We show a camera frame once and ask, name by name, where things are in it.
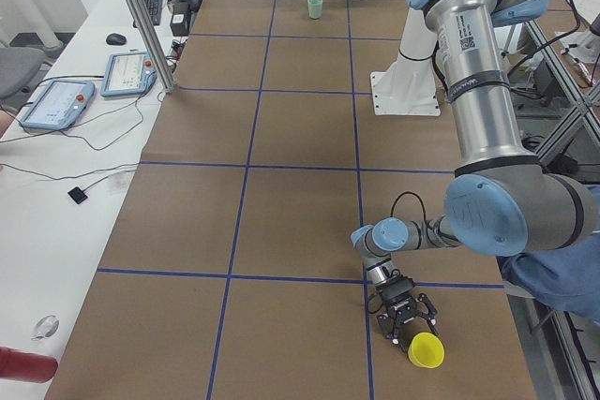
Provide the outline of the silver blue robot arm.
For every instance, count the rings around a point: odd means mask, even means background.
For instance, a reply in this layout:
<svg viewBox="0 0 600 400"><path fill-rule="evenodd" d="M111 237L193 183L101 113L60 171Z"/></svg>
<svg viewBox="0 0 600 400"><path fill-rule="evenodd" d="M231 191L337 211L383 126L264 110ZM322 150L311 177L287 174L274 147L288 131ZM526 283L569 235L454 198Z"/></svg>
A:
<svg viewBox="0 0 600 400"><path fill-rule="evenodd" d="M426 295L394 265L396 251L465 245L479 253L513 257L574 248L596 224L597 205L580 183L542 170L526 150L494 30L540 17L550 0L407 0L409 16L397 60L375 74L373 91L407 114L422 114L425 91L442 67L462 155L436 220L406 223L390 216L356 230L359 253L375 294L385 338L402 350L404 326L435 324Z"/></svg>

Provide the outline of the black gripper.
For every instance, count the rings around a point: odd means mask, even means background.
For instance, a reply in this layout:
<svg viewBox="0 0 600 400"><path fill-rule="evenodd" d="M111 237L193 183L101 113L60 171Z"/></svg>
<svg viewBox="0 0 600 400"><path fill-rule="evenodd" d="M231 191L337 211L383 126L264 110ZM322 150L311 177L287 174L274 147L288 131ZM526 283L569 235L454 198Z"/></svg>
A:
<svg viewBox="0 0 600 400"><path fill-rule="evenodd" d="M377 314L377 322L385 339L397 346L404 354L408 344L403 334L403 324L420 318L427 322L431 333L437 333L436 316L438 310L425 293L419 293L416 299L411 291L414 282L409 277L388 279L375 286L376 294L382 301L383 313ZM426 312L421 311L417 302L423 304Z"/></svg>

